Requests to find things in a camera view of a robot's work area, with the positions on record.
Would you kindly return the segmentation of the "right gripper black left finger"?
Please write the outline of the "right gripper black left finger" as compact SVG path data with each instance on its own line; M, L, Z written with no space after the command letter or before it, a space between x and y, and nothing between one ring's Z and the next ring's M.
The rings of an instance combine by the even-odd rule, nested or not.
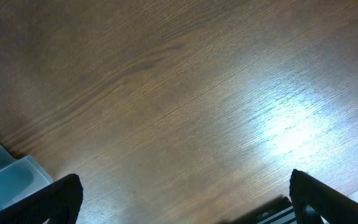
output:
M0 211L0 224L75 224L83 202L80 177L69 174Z

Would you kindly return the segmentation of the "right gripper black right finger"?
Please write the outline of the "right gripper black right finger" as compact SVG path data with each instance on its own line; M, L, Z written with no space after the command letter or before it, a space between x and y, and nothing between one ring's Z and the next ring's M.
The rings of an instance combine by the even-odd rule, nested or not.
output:
M289 194L297 223L358 224L358 203L306 172L292 171Z

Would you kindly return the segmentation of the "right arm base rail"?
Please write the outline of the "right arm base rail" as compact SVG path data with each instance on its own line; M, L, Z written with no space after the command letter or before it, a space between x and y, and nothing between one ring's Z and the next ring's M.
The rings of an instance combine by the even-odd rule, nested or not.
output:
M229 224L289 224L296 223L293 205L288 197L278 196Z

